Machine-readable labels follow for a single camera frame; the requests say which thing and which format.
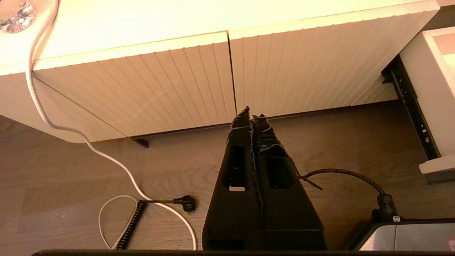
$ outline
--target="rectangular hole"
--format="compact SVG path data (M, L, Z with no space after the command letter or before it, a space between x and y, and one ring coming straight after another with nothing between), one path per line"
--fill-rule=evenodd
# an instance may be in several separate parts
M267 157L268 185L271 189L289 189L293 183L287 158Z
M245 192L245 146L231 145L226 181L229 191Z

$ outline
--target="cable connector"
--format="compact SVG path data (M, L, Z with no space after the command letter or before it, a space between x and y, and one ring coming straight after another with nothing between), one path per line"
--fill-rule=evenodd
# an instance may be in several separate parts
M381 222L395 222L398 216L394 200L389 194L378 195L379 218Z
M181 198L175 198L174 200L147 200L147 203L163 203L163 204L180 204L183 206L185 212L192 212L196 210L196 199L190 195L183 196Z
M190 195L183 196L181 198L174 199L173 203L181 204L185 212L192 212L196 210L196 199Z

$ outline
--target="white power cord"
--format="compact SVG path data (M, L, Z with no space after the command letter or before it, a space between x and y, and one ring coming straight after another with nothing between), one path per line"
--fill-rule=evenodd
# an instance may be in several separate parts
M131 182L133 183L133 186L136 189L136 191L145 200L153 200L150 197L146 196L144 194L144 192L142 192L142 190L139 188L139 186L137 185L136 181L134 180L134 177L131 174L130 170L124 164L122 164L117 159L113 158L112 156L110 156L108 154L105 154L105 153L99 151L98 149L94 148L93 145L91 144L90 140L87 138L87 136L83 132L81 132L79 130L76 130L74 128L65 127L65 126L59 126L59 125L56 125L56 124L52 123L50 121L49 117L47 116L46 112L44 111L43 105L41 104L40 98L38 97L38 94L37 94L36 88L35 88L35 84L34 84L34 81L33 81L33 74L32 74L33 73L33 55L35 53L35 49L36 49L36 45L38 44L38 41L40 40L40 38L42 37L42 35L46 31L46 29L54 22L55 18L57 17L59 3L60 3L60 0L54 0L53 1L51 13L48 15L48 17L46 18L43 26L40 28L40 30L36 34L36 37L34 38L32 44L30 46L29 55L28 55L28 59L27 59L27 67L25 69L25 79L27 81L27 86L28 86L28 89L29 89L29 92L30 92L30 96L31 96L31 98L33 100L33 103L35 104L36 110L38 111L38 113L41 116L41 118L43 119L43 121L47 125L49 125L49 127L53 128L53 129L56 129L56 130L68 131L68 132L72 132L72 133L76 133L76 134L80 135L85 140L87 146L93 152L95 152L96 154L98 154L98 155L100 155L100 156L102 156L104 158L109 159L110 161L112 161L112 162L116 163L117 165L119 165L120 167L122 167L125 170L125 172L128 174L128 176L130 177ZM107 201L104 206L106 206L107 203L111 202L114 199L110 199L109 201ZM193 250L196 251L197 250L196 235L194 234L193 228L191 227L190 223L185 219L185 217L183 217L176 210L174 210L173 208L171 208L171 207L169 207L169 206L167 206L165 204L162 204L162 203L154 203L154 204L156 204L158 206L161 206L161 207L171 211L173 214L177 215L177 217L179 217L183 221L183 223L185 223L185 225L187 226L187 228L188 228L188 230L190 231L190 234L191 234L191 239L192 239L192 242L193 242ZM106 239L104 238L102 232L101 232L101 236L102 236L104 242L106 243L106 245L109 247L109 245L107 244Z

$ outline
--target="white countertop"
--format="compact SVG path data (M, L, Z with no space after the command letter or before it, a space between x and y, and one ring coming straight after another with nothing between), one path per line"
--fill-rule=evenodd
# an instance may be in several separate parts
M37 18L25 31L0 33L0 75L23 70L51 0L30 0ZM38 59L140 45L230 29L301 20L418 0L61 0Z

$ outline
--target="metal bracket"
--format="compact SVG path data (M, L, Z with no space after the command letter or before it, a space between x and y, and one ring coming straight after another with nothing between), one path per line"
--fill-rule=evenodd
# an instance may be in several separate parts
M144 139L142 136L134 136L131 137L131 139L143 148L148 148L149 146L148 140Z
M428 160L440 157L436 143L425 121L417 95L399 55L382 71L384 81L392 82L395 92L408 111Z

